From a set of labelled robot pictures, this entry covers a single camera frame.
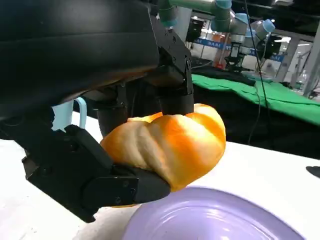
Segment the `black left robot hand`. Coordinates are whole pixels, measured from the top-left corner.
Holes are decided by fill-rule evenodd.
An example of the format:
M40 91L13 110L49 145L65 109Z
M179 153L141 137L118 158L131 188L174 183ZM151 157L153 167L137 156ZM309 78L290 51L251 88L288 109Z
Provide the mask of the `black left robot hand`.
M169 0L0 3L0 137L26 151L26 179L84 222L164 198L169 185L119 165L78 126L53 130L53 107L86 95L105 134L127 119L126 82L145 78L163 114L191 113L191 54L174 14Z

